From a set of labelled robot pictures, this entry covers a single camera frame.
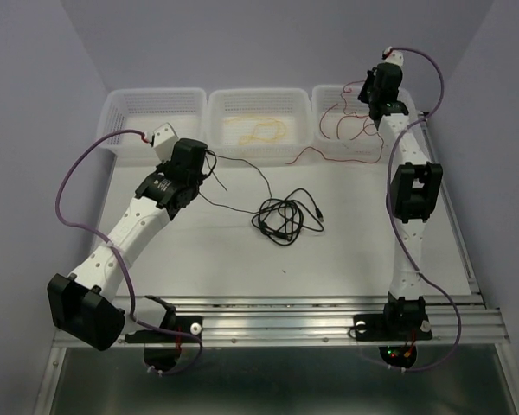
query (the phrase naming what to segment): white plastic bin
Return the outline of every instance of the white plastic bin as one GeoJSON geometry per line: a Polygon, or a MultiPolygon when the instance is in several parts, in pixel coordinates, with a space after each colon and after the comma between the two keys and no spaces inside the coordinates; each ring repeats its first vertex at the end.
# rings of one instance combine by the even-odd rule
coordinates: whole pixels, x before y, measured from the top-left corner
{"type": "MultiPolygon", "coordinates": [[[[180,137],[204,141],[202,120],[206,111],[206,93],[200,88],[139,88],[111,92],[100,115],[97,138],[124,128],[152,133],[158,126],[171,123],[180,137]]],[[[112,137],[101,145],[118,157],[156,159],[150,146],[135,136],[112,137]]]]}
{"type": "Polygon", "coordinates": [[[224,156],[292,160],[313,143],[310,99],[297,88],[215,91],[206,130],[210,148],[224,156]]]}
{"type": "MultiPolygon", "coordinates": [[[[362,83],[313,88],[315,147],[325,155],[365,162],[388,159],[392,143],[383,143],[376,134],[375,126],[371,125],[373,121],[368,118],[368,106],[357,99],[361,90],[362,83]],[[362,132],[364,125],[371,125],[366,129],[367,133],[362,132]]],[[[410,94],[400,89],[398,99],[406,104],[410,120],[417,119],[410,94]]]]}

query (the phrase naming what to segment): coiled black cable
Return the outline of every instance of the coiled black cable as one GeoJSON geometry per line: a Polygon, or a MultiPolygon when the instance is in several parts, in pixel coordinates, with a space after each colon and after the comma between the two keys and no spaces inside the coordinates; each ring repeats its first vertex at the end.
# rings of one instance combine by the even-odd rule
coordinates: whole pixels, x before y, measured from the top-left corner
{"type": "Polygon", "coordinates": [[[263,178],[267,185],[267,191],[269,192],[269,198],[266,199],[261,206],[259,207],[257,212],[251,212],[245,209],[238,209],[236,207],[231,207],[229,205],[223,205],[221,203],[215,203],[200,193],[200,196],[207,201],[209,204],[213,206],[218,206],[220,208],[227,208],[234,210],[235,212],[242,212],[245,214],[252,215],[252,225],[257,228],[262,234],[264,234],[267,238],[273,241],[275,244],[280,246],[289,246],[292,245],[298,236],[300,235],[303,229],[310,230],[312,232],[322,232],[324,231],[324,217],[321,213],[321,210],[315,203],[313,196],[310,192],[308,192],[305,188],[296,188],[294,189],[286,198],[278,199],[274,198],[271,191],[271,184],[264,176],[262,171],[255,166],[254,164],[248,162],[243,158],[232,158],[226,156],[218,156],[213,151],[208,150],[208,154],[213,156],[215,159],[213,167],[210,166],[209,160],[206,158],[208,166],[210,166],[209,173],[206,175],[207,177],[213,175],[215,180],[227,191],[227,188],[221,183],[217,175],[215,174],[215,166],[217,164],[217,158],[223,158],[226,160],[232,160],[236,162],[243,162],[248,164],[249,166],[256,169],[259,175],[263,178]],[[305,206],[305,204],[297,199],[292,199],[292,197],[297,192],[304,192],[308,195],[315,208],[315,214],[311,212],[311,210],[305,206]],[[317,224],[316,227],[310,227],[305,225],[305,214],[306,212],[317,224]]]}

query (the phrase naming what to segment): cable end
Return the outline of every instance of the cable end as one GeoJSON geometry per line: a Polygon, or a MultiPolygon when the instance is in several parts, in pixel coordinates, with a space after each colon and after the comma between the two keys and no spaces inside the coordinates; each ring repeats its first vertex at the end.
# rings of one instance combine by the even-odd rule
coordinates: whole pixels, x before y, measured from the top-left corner
{"type": "Polygon", "coordinates": [[[325,219],[324,219],[323,214],[321,213],[321,210],[319,209],[319,207],[315,208],[315,215],[317,216],[317,218],[319,219],[319,221],[321,223],[325,222],[325,219]]]}

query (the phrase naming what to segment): plastic container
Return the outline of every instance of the plastic container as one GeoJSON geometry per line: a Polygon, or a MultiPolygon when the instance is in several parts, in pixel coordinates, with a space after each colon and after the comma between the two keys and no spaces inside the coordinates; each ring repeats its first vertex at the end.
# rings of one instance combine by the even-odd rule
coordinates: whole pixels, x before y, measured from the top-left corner
{"type": "Polygon", "coordinates": [[[310,99],[297,88],[215,91],[206,130],[208,146],[223,156],[292,160],[313,143],[310,99]]]}
{"type": "MultiPolygon", "coordinates": [[[[365,162],[388,160],[393,143],[383,143],[376,134],[369,108],[357,99],[362,84],[318,85],[313,88],[315,147],[325,155],[356,158],[365,162]]],[[[400,89],[398,100],[406,104],[411,121],[417,111],[410,94],[400,89]]]]}
{"type": "MultiPolygon", "coordinates": [[[[171,123],[180,137],[204,141],[202,121],[206,111],[206,93],[200,88],[139,88],[111,92],[100,115],[97,138],[133,128],[151,134],[158,126],[171,123]]],[[[156,160],[150,146],[134,136],[112,137],[102,148],[118,157],[156,160]]]]}

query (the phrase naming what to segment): wall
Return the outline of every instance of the wall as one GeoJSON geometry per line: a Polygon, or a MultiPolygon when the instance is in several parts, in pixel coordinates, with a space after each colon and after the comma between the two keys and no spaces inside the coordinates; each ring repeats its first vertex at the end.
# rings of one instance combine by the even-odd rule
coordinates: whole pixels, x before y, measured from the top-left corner
{"type": "MultiPolygon", "coordinates": [[[[0,414],[32,413],[53,336],[46,284],[87,248],[56,220],[54,198],[105,97],[59,2],[0,0],[0,414]]],[[[89,160],[67,214],[96,220],[110,163],[89,160]]]]}
{"type": "MultiPolygon", "coordinates": [[[[297,86],[363,79],[388,45],[430,52],[452,73],[491,0],[62,0],[109,90],[297,86]]],[[[408,58],[421,107],[438,88],[408,58]]]]}
{"type": "Polygon", "coordinates": [[[485,299],[519,364],[519,0],[496,0],[432,122],[485,299]]]}

